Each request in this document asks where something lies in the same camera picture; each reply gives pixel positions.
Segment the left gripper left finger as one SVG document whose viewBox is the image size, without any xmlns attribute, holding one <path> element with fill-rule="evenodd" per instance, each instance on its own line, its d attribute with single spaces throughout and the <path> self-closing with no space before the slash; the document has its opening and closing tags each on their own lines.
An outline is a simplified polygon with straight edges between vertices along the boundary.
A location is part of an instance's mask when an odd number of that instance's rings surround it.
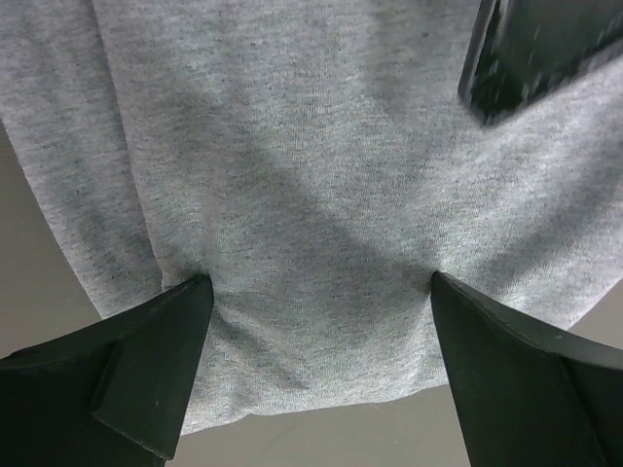
<svg viewBox="0 0 623 467">
<path fill-rule="evenodd" d="M 213 308 L 199 275 L 1 361 L 4 466 L 163 466 L 179 443 Z"/>
</svg>

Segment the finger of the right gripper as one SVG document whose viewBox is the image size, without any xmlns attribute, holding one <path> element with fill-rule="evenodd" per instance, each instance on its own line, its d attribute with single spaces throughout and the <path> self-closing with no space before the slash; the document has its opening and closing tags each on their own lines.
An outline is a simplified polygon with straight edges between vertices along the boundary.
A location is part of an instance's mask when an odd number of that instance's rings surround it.
<svg viewBox="0 0 623 467">
<path fill-rule="evenodd" d="M 620 0 L 483 1 L 458 97 L 497 126 L 621 55 Z"/>
</svg>

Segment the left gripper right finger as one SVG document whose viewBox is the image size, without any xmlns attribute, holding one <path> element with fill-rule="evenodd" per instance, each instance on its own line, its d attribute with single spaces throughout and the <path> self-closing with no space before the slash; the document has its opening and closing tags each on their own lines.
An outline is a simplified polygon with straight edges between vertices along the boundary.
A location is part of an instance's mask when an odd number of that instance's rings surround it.
<svg viewBox="0 0 623 467">
<path fill-rule="evenodd" d="M 432 275 L 430 300 L 471 465 L 621 466 L 621 349 L 446 273 Z"/>
</svg>

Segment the grey t shirt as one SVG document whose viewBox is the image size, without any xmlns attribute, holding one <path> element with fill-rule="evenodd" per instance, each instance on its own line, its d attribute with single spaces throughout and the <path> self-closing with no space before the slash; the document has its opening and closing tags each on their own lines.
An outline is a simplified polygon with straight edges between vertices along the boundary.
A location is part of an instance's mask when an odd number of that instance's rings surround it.
<svg viewBox="0 0 623 467">
<path fill-rule="evenodd" d="M 1 119 L 98 313 L 191 276 L 185 433 L 446 383 L 429 280 L 567 329 L 622 276 L 622 65 L 504 126 L 474 1 L 5 1 Z"/>
</svg>

